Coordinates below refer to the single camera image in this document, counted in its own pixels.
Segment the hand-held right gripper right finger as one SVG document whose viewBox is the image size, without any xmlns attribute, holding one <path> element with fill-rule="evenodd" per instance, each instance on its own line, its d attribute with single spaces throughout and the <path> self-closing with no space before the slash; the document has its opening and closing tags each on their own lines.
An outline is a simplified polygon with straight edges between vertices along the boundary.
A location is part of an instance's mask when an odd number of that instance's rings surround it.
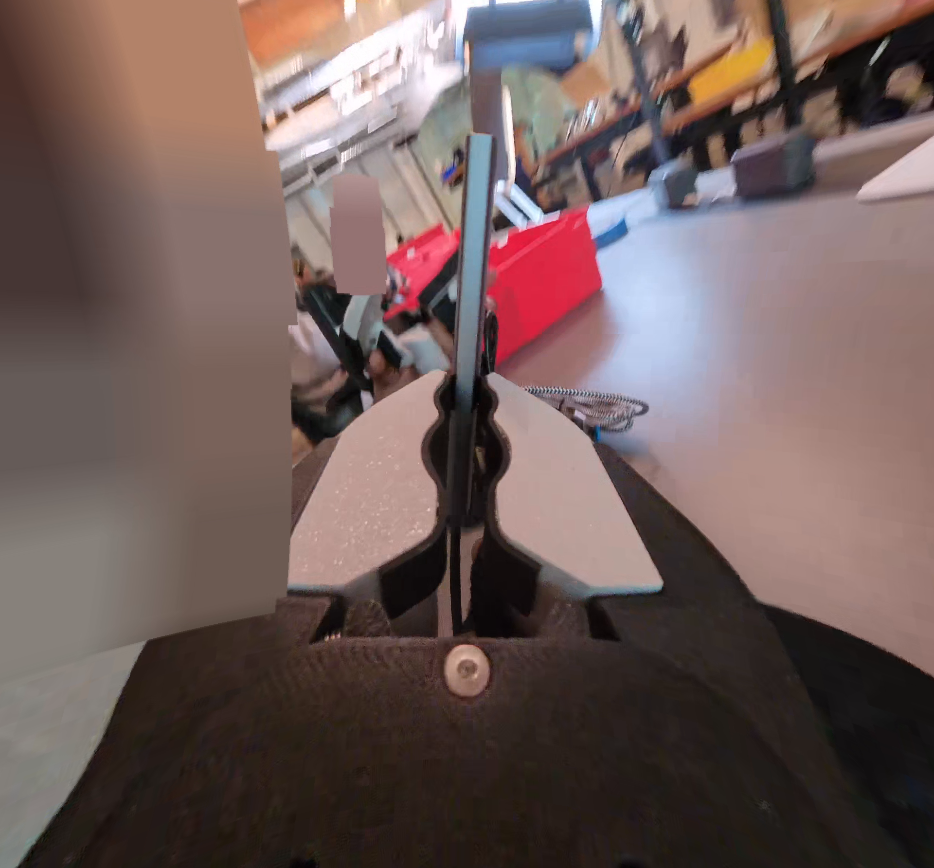
<svg viewBox="0 0 934 868">
<path fill-rule="evenodd" d="M 498 373 L 484 383 L 484 531 L 474 561 L 483 600 L 511 619 L 555 605 L 654 596 L 664 587 L 595 444 L 571 418 Z"/>
</svg>

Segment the red box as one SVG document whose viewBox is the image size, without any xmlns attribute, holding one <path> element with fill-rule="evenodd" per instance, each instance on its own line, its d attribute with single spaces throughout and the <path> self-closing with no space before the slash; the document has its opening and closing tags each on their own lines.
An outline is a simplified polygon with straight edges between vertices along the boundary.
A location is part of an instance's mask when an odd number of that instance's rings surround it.
<svg viewBox="0 0 934 868">
<path fill-rule="evenodd" d="M 455 254 L 460 231 L 440 223 L 408 239 L 388 255 L 403 278 L 402 300 L 386 322 L 418 308 L 418 298 Z M 597 246 L 587 208 L 572 208 L 525 230 L 512 229 L 491 242 L 494 278 L 487 286 L 499 323 L 497 362 L 504 362 L 543 335 L 601 290 Z"/>
</svg>

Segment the white board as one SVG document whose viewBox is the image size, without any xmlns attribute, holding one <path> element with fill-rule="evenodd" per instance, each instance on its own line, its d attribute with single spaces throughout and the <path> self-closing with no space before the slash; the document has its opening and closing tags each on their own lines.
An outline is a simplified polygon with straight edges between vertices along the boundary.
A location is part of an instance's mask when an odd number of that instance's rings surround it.
<svg viewBox="0 0 934 868">
<path fill-rule="evenodd" d="M 933 138 L 910 150 L 867 181 L 858 191 L 860 203 L 877 203 L 933 194 Z"/>
</svg>

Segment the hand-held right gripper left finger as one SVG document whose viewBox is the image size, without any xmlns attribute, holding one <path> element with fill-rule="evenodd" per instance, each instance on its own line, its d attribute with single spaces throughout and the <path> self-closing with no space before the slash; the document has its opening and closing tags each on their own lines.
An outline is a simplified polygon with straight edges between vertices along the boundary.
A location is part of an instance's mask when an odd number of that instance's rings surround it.
<svg viewBox="0 0 934 868">
<path fill-rule="evenodd" d="M 375 403 L 337 438 L 290 534 L 287 590 L 372 601 L 389 619 L 430 599 L 448 564 L 447 508 L 430 441 L 446 374 Z"/>
</svg>

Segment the shelf rack with orange beams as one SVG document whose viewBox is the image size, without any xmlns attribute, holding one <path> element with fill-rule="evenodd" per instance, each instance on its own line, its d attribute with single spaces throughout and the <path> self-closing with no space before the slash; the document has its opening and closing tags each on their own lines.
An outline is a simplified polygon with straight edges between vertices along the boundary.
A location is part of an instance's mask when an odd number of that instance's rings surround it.
<svg viewBox="0 0 934 868">
<path fill-rule="evenodd" d="M 734 97 L 693 104 L 689 80 L 737 46 L 724 44 L 653 87 L 659 106 L 671 106 L 661 121 L 671 151 L 694 149 L 703 170 L 713 135 L 737 136 L 772 110 L 799 112 L 807 99 L 831 88 L 844 120 L 865 121 L 890 69 L 912 60 L 932 66 L 933 0 L 733 0 L 732 8 L 742 45 L 773 39 L 770 77 L 746 83 Z"/>
</svg>

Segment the small grey box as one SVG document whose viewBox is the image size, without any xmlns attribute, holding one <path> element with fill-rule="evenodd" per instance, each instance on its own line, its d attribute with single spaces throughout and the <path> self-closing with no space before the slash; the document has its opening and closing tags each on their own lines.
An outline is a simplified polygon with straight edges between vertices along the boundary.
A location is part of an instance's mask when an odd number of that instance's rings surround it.
<svg viewBox="0 0 934 868">
<path fill-rule="evenodd" d="M 689 159 L 673 158 L 647 177 L 647 187 L 660 212 L 694 208 L 699 202 L 698 172 Z"/>
</svg>

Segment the grey usb hub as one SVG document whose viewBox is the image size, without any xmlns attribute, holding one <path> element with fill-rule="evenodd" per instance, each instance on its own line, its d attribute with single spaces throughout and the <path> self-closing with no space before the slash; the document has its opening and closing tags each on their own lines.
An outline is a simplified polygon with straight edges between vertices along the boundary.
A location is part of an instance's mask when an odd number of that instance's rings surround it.
<svg viewBox="0 0 934 868">
<path fill-rule="evenodd" d="M 470 506 L 475 407 L 481 375 L 496 164 L 496 139 L 485 134 L 471 135 L 466 150 L 462 197 L 452 407 L 449 417 L 448 497 L 451 531 L 461 528 Z"/>
</svg>

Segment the yellow box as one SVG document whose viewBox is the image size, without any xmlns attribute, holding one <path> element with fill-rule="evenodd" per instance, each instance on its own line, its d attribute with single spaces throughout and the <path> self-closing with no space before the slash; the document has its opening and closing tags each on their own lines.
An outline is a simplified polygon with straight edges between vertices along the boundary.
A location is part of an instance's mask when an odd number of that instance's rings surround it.
<svg viewBox="0 0 934 868">
<path fill-rule="evenodd" d="M 687 89 L 693 104 L 702 105 L 722 95 L 734 97 L 748 82 L 770 77 L 775 65 L 771 37 L 759 37 L 730 49 L 691 77 Z"/>
</svg>

